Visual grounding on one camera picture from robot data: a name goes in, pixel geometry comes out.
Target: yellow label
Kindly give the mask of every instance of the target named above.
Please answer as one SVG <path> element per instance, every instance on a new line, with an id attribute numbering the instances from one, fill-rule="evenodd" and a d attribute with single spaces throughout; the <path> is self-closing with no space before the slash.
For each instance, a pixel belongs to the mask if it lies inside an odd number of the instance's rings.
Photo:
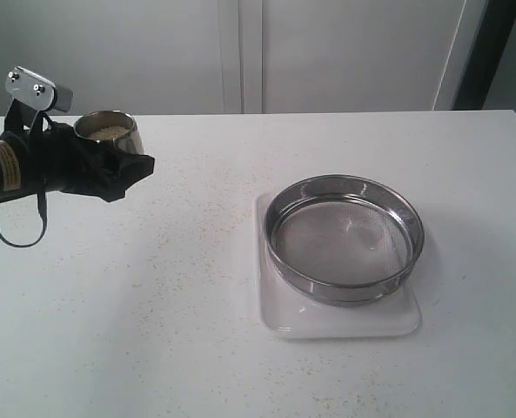
<path id="1" fill-rule="evenodd" d="M 20 164 L 12 147 L 4 141 L 0 141 L 0 167 L 3 171 L 3 191 L 19 189 L 22 185 Z"/>

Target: metal sieve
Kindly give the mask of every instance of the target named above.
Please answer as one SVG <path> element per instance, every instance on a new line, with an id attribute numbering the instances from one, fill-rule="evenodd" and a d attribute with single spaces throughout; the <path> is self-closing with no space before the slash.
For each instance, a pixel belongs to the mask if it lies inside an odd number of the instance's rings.
<path id="1" fill-rule="evenodd" d="M 424 246 L 414 208 L 369 179 L 328 175 L 284 189 L 264 219 L 269 256 L 300 292 L 331 305 L 395 292 Z"/>

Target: speckled tabletop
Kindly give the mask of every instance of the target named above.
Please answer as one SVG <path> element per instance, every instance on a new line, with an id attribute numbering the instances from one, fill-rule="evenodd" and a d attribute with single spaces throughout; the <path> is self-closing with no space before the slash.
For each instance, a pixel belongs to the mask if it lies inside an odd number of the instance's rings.
<path id="1" fill-rule="evenodd" d="M 0 417 L 516 416 L 514 113 L 137 121 L 154 175 L 109 205 L 54 192 L 38 246 L 0 242 Z M 326 173 L 418 209 L 413 334 L 259 323 L 253 200 Z M 38 233 L 34 199 L 1 216 L 16 241 Z"/>

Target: metal cup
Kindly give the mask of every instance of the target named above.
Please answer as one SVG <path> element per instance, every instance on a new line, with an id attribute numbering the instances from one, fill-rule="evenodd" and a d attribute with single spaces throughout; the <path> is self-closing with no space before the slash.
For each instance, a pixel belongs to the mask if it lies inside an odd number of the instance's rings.
<path id="1" fill-rule="evenodd" d="M 112 133 L 105 138 L 93 138 L 95 132 L 105 128 L 120 127 L 127 130 L 118 136 Z M 80 138 L 94 141 L 102 145 L 112 145 L 114 148 L 129 154 L 143 154 L 142 139 L 137 131 L 136 120 L 123 111 L 94 111 L 82 116 L 74 124 L 74 132 Z"/>

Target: white plastic tray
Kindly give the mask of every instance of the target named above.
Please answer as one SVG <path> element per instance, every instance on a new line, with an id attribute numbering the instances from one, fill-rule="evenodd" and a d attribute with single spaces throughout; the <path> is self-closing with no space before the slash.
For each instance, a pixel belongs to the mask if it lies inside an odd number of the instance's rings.
<path id="1" fill-rule="evenodd" d="M 266 328 L 286 339 L 387 337 L 406 335 L 421 322 L 414 292 L 404 285 L 394 294 L 362 307 L 333 307 L 304 296 L 279 275 L 269 260 L 263 218 L 274 194 L 255 201 L 258 240 L 258 314 Z"/>

